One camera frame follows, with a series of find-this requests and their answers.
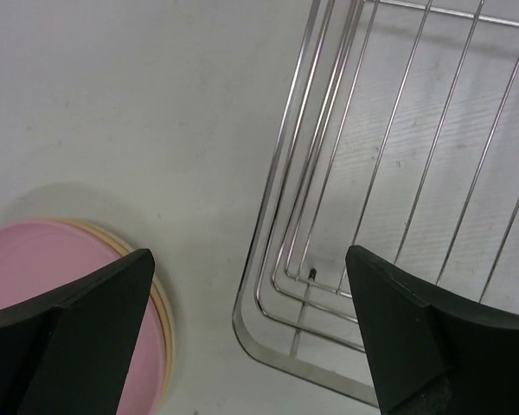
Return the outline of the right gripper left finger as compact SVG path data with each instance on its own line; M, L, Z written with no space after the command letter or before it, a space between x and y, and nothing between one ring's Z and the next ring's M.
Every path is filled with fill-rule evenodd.
M137 249L0 310L0 414L114 414L155 260Z

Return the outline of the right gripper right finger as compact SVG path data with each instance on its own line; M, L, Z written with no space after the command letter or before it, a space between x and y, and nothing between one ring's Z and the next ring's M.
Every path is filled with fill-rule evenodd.
M519 315L417 278L362 246L346 254L383 414L519 414Z

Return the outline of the yellow wooden plate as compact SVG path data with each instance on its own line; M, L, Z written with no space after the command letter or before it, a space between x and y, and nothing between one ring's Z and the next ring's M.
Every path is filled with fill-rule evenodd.
M57 221L82 229L85 232L92 234L94 237L102 240L104 243L109 245L113 250L115 250L119 254L121 254L122 252L128 253L135 250L133 246L131 246L126 240L121 238L118 234L112 233L109 230L100 227L95 223L85 220L76 220L61 217L45 217L45 220ZM174 367L176 341L174 335L175 319L173 317L170 301L165 292L163 284L156 273L154 273L152 279L151 299L161 324L165 352L165 363L163 364L163 383L161 394L159 395L157 402L157 405L161 405L168 394L170 386L170 377Z

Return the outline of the wire dish rack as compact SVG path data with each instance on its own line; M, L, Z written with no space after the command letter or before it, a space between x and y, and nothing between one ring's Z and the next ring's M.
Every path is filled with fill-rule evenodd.
M232 324L305 413L375 414L350 246L519 315L519 1L305 7Z

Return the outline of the pink rimmed plate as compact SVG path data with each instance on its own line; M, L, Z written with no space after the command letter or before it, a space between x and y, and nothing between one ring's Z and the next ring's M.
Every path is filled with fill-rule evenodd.
M26 220L0 228L0 309L69 284L132 252L121 238L75 220ZM167 388L169 322L155 287L132 355L120 414L153 414Z

